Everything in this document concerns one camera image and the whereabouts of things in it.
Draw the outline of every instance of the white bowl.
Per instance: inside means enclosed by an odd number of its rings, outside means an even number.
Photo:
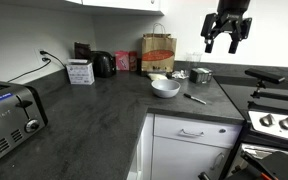
[[[160,79],[152,82],[153,93],[161,98],[175,96],[180,90],[180,87],[180,83],[169,79]]]

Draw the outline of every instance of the dark gray countertop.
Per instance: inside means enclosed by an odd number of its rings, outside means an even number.
[[[0,160],[0,179],[126,179],[147,112],[243,123],[214,79],[201,85],[177,81],[182,87],[170,99],[154,96],[148,78],[128,72],[96,78],[91,86],[70,85],[65,71],[29,83],[49,124]]]

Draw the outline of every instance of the upper cabinet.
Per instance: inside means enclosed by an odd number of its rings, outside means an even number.
[[[91,15],[163,15],[162,0],[0,0],[0,4]]]

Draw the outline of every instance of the oven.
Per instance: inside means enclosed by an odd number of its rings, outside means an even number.
[[[249,152],[257,159],[262,159],[275,151],[288,155],[288,101],[253,98],[251,95],[257,90],[258,83],[255,78],[226,76],[214,76],[214,78],[246,120],[220,179],[232,175],[231,172],[236,166],[242,169],[246,167],[247,163],[240,157],[242,151]],[[288,95],[288,84],[267,83],[266,89],[262,91]]]

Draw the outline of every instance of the toaster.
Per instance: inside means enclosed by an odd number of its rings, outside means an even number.
[[[0,158],[47,125],[32,87],[0,82]]]
[[[115,58],[105,51],[91,51],[95,77],[111,77],[116,74]]]

